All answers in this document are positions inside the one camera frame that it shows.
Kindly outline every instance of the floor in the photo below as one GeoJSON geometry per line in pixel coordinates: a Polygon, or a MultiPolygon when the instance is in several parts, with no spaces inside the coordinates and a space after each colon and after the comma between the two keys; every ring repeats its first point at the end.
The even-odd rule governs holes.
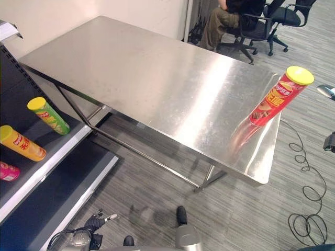
{"type": "MultiPolygon", "coordinates": [[[[335,154],[325,152],[322,146],[335,130],[335,102],[320,95],[316,87],[334,86],[333,13],[333,0],[317,1],[307,26],[280,27],[278,35],[289,45],[287,53],[275,44],[274,55],[269,57],[265,41],[254,43],[259,49],[254,56],[254,67],[282,74],[288,66],[300,65],[315,76],[315,83],[285,108],[282,120],[298,131],[309,164],[317,168],[327,182],[319,213],[327,224],[327,243],[335,243],[335,154]]],[[[224,36],[225,41],[232,39],[224,36]]],[[[242,54],[232,56],[248,62],[242,54]]],[[[209,168],[207,163],[174,142],[163,140],[149,129],[127,120],[111,116],[102,127],[195,180],[203,179],[204,171],[209,168]]],[[[288,143],[298,143],[298,138],[284,123],[278,133],[270,181],[259,188],[227,176],[206,190],[193,193],[190,185],[142,157],[101,136],[93,141],[114,151],[122,160],[69,228],[83,226],[98,208],[103,208],[106,214],[117,213],[118,219],[98,231],[104,235],[102,248],[122,245],[123,238],[129,234],[138,245],[173,247],[175,210],[184,205],[188,221],[198,229],[206,251],[297,250],[304,245],[291,233],[288,217],[292,213],[309,215],[318,211],[319,203],[304,197],[304,185],[314,187],[320,194],[324,191],[318,174],[313,170],[302,172],[304,165],[295,162],[295,152],[288,143]]],[[[307,194],[316,197],[311,191],[307,194]]],[[[297,228],[303,230],[303,224],[298,222],[297,228]]],[[[311,235],[320,241],[315,227],[311,235]]]]}

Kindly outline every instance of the white shelf edge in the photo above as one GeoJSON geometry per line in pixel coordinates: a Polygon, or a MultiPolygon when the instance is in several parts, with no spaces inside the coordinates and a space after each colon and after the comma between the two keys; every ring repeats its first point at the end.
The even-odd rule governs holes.
{"type": "Polygon", "coordinates": [[[37,186],[43,182],[47,174],[63,159],[92,129],[84,125],[72,138],[70,138],[52,157],[50,157],[0,208],[0,223],[16,208],[16,206],[37,186]]]}

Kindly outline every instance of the office chair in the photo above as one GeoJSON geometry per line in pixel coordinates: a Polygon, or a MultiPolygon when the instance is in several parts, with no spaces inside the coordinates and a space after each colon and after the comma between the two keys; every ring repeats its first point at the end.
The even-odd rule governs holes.
{"type": "Polygon", "coordinates": [[[279,7],[275,12],[270,11],[269,5],[266,5],[264,8],[264,16],[265,17],[272,17],[272,20],[277,25],[272,30],[270,36],[268,37],[267,41],[270,45],[270,52],[268,53],[269,56],[273,55],[273,42],[276,42],[282,46],[284,46],[284,52],[288,51],[288,45],[278,39],[277,35],[275,35],[278,25],[287,25],[293,27],[302,27],[305,26],[308,20],[309,11],[316,0],[296,0],[295,4],[289,4],[286,7],[279,7]],[[304,16],[304,23],[302,23],[300,17],[298,16],[298,11],[302,13],[304,16]]]}
{"type": "MultiPolygon", "coordinates": [[[[268,8],[268,12],[270,14],[274,13],[284,2],[285,0],[274,0],[272,1],[269,5],[267,5],[268,8]]],[[[250,15],[250,14],[243,14],[241,16],[241,18],[239,19],[240,21],[240,27],[237,29],[233,29],[233,28],[228,28],[227,29],[227,33],[228,34],[232,34],[235,35],[235,42],[234,43],[220,43],[217,47],[217,49],[220,49],[220,47],[233,47],[234,51],[242,51],[244,55],[246,55],[251,62],[249,64],[253,64],[253,58],[252,56],[249,54],[249,52],[247,50],[253,50],[252,54],[256,55],[257,54],[257,48],[252,46],[252,43],[249,45],[243,44],[245,39],[251,39],[251,41],[262,41],[262,40],[267,40],[268,37],[270,36],[270,32],[272,29],[272,17],[268,16],[268,17],[259,17],[259,16],[254,16],[254,15],[250,15]],[[253,17],[253,18],[257,18],[258,22],[256,25],[256,28],[254,30],[243,30],[242,29],[242,20],[243,20],[243,16],[246,17],[253,17]]]]}

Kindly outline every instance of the shelf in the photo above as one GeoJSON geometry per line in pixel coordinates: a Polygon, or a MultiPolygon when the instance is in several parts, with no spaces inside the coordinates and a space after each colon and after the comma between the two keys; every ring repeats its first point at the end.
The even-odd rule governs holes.
{"type": "Polygon", "coordinates": [[[118,161],[83,140],[3,223],[0,250],[45,250],[118,161]]]}
{"type": "Polygon", "coordinates": [[[19,128],[15,128],[21,134],[47,150],[47,155],[42,161],[31,161],[1,146],[2,161],[18,167],[21,173],[15,181],[0,181],[0,223],[2,223],[48,174],[51,173],[66,155],[91,132],[91,129],[84,123],[64,113],[60,112],[60,115],[71,128],[70,133],[66,135],[57,134],[42,120],[37,120],[26,131],[20,131],[19,128]]]}

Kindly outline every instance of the wall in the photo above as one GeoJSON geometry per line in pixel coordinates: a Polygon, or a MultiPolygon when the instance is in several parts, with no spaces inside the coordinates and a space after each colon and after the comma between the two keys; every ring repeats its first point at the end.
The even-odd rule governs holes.
{"type": "Polygon", "coordinates": [[[100,15],[171,38],[184,37],[188,0],[98,0],[100,15]]]}
{"type": "Polygon", "coordinates": [[[24,38],[5,42],[16,58],[98,15],[181,40],[186,10],[187,0],[0,0],[0,19],[24,38]]]}

